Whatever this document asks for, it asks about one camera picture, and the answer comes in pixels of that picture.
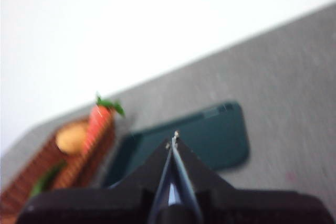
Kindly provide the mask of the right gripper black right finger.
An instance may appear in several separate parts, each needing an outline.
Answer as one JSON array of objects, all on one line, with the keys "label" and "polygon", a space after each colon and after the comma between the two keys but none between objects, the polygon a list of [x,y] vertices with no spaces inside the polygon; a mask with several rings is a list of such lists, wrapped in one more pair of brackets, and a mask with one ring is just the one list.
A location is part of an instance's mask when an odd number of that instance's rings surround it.
[{"label": "right gripper black right finger", "polygon": [[335,223],[317,197],[235,188],[203,164],[178,131],[172,137],[172,155],[192,201],[189,207],[173,204],[173,223]]}]

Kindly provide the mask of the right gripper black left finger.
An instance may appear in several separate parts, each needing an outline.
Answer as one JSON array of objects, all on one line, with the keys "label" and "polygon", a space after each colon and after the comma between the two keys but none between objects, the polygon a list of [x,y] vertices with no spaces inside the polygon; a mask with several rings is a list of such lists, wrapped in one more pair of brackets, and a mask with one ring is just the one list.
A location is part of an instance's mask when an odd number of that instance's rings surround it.
[{"label": "right gripper black left finger", "polygon": [[164,140],[136,170],[105,188],[57,189],[23,207],[17,223],[146,222],[170,151]]}]

